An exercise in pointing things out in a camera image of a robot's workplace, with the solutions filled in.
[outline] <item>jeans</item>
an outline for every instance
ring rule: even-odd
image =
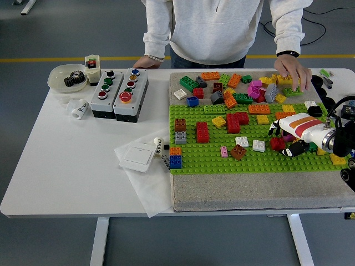
[[[195,62],[190,62],[178,56],[170,47],[171,68],[243,68],[245,57],[242,59],[223,65],[203,65]]]

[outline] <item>hoodie pocket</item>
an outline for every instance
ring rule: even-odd
[[[226,23],[176,22],[170,39],[187,57],[204,62],[220,62],[246,51],[254,43],[256,29],[247,20]]]

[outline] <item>red stripe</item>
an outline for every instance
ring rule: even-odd
[[[318,120],[318,119],[315,119],[315,120],[312,120],[312,121],[309,121],[307,123],[304,123],[303,125],[299,126],[297,129],[296,129],[296,134],[298,137],[301,137],[303,132],[306,130],[306,129],[309,129],[310,127],[313,127],[313,126],[316,126],[316,125],[319,125],[319,124],[322,124],[322,121],[321,120]]]

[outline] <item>gray floor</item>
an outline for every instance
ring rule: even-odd
[[[0,60],[13,58],[139,57],[146,31],[140,1],[37,0],[23,6],[0,1]],[[316,0],[321,13],[350,1]],[[270,18],[265,4],[262,22]],[[305,17],[324,24],[326,35],[302,53],[354,54],[354,9]],[[305,42],[322,28],[304,22]],[[273,54],[262,28],[250,55]],[[353,58],[300,59],[310,68],[348,68]],[[246,68],[271,68],[273,59],[249,59]],[[48,92],[54,62],[0,63],[0,200]],[[102,68],[128,68],[134,61],[102,61]],[[169,61],[163,64],[169,68]],[[355,222],[342,214],[301,216],[315,265],[352,265]],[[89,265],[96,220],[9,219],[0,214],[0,265]],[[110,222],[105,265],[299,265],[287,218],[266,216],[119,218]]]

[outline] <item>yellow floor line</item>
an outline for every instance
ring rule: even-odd
[[[140,57],[100,57],[102,61],[136,61]],[[273,54],[256,54],[247,55],[248,59],[275,59]],[[346,59],[355,58],[355,54],[304,54],[300,55],[300,58],[320,58],[320,59]],[[4,58],[0,59],[0,63],[25,63],[25,62],[83,62],[84,57],[58,57],[58,58]]]

